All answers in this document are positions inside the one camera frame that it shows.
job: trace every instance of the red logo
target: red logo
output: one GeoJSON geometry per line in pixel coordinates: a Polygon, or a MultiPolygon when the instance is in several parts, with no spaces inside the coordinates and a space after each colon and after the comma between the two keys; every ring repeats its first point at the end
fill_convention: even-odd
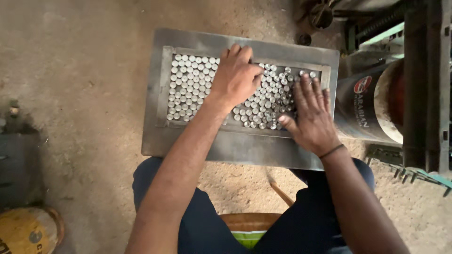
{"type": "Polygon", "coordinates": [[[355,91],[355,93],[357,93],[357,94],[360,94],[360,93],[364,92],[369,87],[370,81],[372,81],[372,77],[371,76],[367,76],[367,77],[364,77],[364,78],[360,79],[355,84],[355,87],[353,88],[353,91],[355,91]]]}

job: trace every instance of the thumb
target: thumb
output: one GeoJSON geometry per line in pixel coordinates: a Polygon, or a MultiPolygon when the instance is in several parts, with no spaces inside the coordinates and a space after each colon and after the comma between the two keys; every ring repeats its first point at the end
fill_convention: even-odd
{"type": "Polygon", "coordinates": [[[286,128],[292,136],[296,136],[300,129],[298,129],[297,123],[295,123],[295,120],[293,120],[292,117],[287,115],[281,115],[278,117],[278,120],[280,123],[286,128]]]}

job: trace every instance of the wooden stick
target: wooden stick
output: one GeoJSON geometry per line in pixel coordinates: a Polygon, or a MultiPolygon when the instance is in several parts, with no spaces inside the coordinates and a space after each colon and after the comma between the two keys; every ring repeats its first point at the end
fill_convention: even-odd
{"type": "Polygon", "coordinates": [[[270,186],[284,200],[284,202],[286,202],[289,207],[293,205],[293,200],[278,187],[275,181],[270,181],[270,186]]]}

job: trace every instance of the concrete floor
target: concrete floor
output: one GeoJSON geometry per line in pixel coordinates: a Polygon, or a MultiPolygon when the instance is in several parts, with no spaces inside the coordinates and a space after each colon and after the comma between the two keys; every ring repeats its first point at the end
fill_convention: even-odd
{"type": "MultiPolygon", "coordinates": [[[[196,30],[293,43],[290,0],[0,1],[0,102],[17,99],[41,130],[47,204],[66,222],[57,253],[122,253],[135,217],[152,31],[196,30]]],[[[317,34],[313,45],[340,37],[317,34]]],[[[353,154],[363,144],[345,140],[353,154]]],[[[451,253],[451,198],[402,185],[375,163],[376,194],[413,253],[451,253]]],[[[199,180],[219,213],[284,212],[305,185],[281,168],[207,162],[199,180]]]]}

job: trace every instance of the person's left hand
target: person's left hand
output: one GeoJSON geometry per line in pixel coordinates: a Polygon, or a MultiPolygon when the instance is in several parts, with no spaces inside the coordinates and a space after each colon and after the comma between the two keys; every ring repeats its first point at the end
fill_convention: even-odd
{"type": "Polygon", "coordinates": [[[208,99],[231,111],[249,98],[260,84],[264,71],[262,67],[249,63],[252,55],[249,46],[241,48],[234,44],[230,50],[225,49],[208,99]]]}

